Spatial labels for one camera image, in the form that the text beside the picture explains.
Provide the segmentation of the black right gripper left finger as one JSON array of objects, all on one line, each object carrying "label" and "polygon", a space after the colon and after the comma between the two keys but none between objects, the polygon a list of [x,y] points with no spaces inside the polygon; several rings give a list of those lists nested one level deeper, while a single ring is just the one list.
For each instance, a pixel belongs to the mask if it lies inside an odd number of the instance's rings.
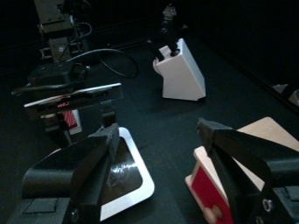
[{"label": "black right gripper left finger", "polygon": [[23,177],[23,198],[6,224],[99,224],[105,187],[115,162],[113,124],[57,150]]}]

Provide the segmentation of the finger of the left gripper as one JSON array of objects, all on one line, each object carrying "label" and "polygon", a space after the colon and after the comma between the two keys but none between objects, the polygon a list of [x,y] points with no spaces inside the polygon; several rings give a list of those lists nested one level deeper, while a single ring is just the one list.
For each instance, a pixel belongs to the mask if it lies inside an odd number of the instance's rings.
[{"label": "finger of the left gripper", "polygon": [[50,114],[44,117],[46,133],[51,140],[61,146],[73,144],[70,126],[65,121],[63,114]]},{"label": "finger of the left gripper", "polygon": [[101,103],[101,112],[102,112],[103,126],[109,127],[117,122],[117,111],[111,100],[103,101]]}]

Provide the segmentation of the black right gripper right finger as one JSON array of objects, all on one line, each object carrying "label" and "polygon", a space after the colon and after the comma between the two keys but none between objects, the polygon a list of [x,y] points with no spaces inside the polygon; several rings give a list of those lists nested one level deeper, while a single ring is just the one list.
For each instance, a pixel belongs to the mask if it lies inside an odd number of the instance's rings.
[{"label": "black right gripper right finger", "polygon": [[203,118],[198,132],[234,224],[299,224],[299,152]]}]

